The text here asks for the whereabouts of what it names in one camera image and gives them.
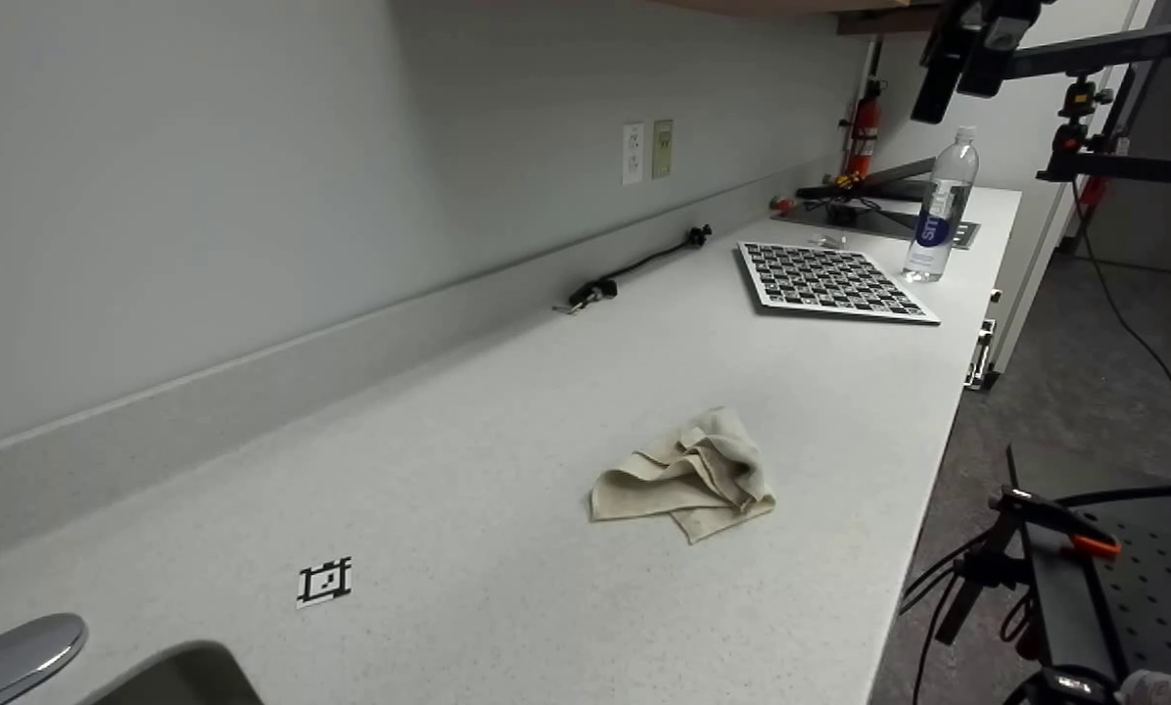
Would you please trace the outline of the small black-white marker tag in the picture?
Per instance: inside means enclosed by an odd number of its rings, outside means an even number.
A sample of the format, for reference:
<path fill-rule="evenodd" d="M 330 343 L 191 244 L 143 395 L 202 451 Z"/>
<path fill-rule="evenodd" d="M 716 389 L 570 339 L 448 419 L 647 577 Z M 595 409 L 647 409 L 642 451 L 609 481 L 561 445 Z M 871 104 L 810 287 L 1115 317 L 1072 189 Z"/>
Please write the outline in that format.
<path fill-rule="evenodd" d="M 307 564 L 297 570 L 297 597 L 303 604 L 322 604 L 322 597 L 344 597 L 352 590 L 352 560 L 327 560 L 327 564 Z"/>

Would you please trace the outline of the beige cloth towel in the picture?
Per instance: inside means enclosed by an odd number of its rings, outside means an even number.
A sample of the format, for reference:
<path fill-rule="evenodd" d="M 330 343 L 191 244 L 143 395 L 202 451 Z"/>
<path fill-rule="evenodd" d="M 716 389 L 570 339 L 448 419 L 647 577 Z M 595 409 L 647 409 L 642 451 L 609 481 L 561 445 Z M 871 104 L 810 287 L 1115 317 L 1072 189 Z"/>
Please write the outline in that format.
<path fill-rule="evenodd" d="M 670 518 L 689 544 L 768 518 L 771 464 L 736 408 L 709 408 L 601 471 L 591 522 Z"/>

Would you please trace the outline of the black rod tool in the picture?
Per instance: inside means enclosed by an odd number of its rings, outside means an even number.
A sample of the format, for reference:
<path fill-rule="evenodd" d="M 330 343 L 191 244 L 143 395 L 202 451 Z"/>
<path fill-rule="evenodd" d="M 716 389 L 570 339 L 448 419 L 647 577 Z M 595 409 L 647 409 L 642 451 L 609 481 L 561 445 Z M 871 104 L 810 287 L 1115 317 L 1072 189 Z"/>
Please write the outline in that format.
<path fill-rule="evenodd" d="M 595 272 L 588 278 L 583 287 L 578 287 L 561 310 L 566 313 L 582 313 L 595 302 L 609 302 L 609 296 L 621 296 L 621 283 L 662 262 L 662 257 L 674 257 L 674 254 L 687 254 L 687 249 L 702 249 L 706 244 L 713 240 L 713 221 L 695 221 L 674 245 L 662 245 L 662 249 L 652 249 L 652 254 L 639 254 L 636 262 L 625 262 L 609 272 Z"/>

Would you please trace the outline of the black tripod with red clamp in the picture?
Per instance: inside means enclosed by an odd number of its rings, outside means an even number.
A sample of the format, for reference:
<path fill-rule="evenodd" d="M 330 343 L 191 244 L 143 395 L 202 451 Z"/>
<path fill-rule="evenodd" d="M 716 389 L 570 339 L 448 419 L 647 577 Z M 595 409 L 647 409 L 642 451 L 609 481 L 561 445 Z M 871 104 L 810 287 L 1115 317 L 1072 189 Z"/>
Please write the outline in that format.
<path fill-rule="evenodd" d="M 1171 481 L 1041 496 L 1008 473 L 995 522 L 903 590 L 897 611 L 938 597 L 921 650 L 1008 587 L 999 637 L 1031 673 L 1002 705 L 1171 705 Z"/>

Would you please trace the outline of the silver sink faucet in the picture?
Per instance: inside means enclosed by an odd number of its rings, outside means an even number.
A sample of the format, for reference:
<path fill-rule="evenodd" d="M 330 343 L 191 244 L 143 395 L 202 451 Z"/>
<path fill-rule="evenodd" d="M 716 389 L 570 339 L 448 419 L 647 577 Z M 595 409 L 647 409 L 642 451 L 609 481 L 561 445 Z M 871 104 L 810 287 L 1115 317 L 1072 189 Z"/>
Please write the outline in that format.
<path fill-rule="evenodd" d="M 55 611 L 0 634 L 0 705 L 32 694 L 68 669 L 85 647 L 85 618 Z"/>

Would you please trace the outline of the clear plastic water bottle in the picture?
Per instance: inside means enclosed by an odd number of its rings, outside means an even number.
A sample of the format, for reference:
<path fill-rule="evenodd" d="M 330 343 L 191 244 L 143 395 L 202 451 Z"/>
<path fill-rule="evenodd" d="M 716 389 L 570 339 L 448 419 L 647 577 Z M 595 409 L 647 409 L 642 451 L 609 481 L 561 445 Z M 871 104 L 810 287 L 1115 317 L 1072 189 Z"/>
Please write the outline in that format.
<path fill-rule="evenodd" d="M 969 195 L 977 189 L 978 150 L 969 127 L 956 133 L 933 159 L 933 184 L 926 190 L 908 257 L 903 265 L 907 283 L 942 283 L 954 244 L 964 221 Z"/>

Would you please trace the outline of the white wall outlet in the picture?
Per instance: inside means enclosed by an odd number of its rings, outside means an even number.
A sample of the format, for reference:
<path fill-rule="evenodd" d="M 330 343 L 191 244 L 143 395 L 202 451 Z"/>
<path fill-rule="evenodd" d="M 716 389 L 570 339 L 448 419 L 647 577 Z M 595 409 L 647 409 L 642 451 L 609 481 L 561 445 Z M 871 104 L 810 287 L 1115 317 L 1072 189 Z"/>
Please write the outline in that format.
<path fill-rule="evenodd" d="M 625 184 L 642 184 L 647 176 L 647 127 L 625 126 Z"/>

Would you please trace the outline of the checkered calibration board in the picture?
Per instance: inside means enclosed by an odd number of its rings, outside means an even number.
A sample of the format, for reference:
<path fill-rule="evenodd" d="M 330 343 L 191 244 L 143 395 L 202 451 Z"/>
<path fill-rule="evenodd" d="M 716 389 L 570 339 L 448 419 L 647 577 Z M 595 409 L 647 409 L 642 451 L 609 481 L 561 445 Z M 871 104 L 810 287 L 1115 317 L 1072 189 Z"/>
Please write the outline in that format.
<path fill-rule="evenodd" d="M 741 244 L 736 254 L 763 310 L 938 326 L 938 313 L 862 249 Z"/>

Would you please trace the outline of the red clamp tool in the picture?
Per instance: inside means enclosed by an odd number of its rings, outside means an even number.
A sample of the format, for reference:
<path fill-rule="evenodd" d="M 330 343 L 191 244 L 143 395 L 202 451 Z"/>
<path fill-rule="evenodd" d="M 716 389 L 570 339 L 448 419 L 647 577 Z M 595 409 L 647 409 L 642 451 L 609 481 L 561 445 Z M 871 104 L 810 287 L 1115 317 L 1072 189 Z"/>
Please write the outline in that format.
<path fill-rule="evenodd" d="M 862 88 L 847 118 L 847 152 L 844 152 L 847 178 L 862 178 L 874 163 L 874 143 L 882 133 L 882 50 L 884 50 L 884 40 L 874 35 L 871 54 L 867 54 L 867 79 L 862 79 Z"/>

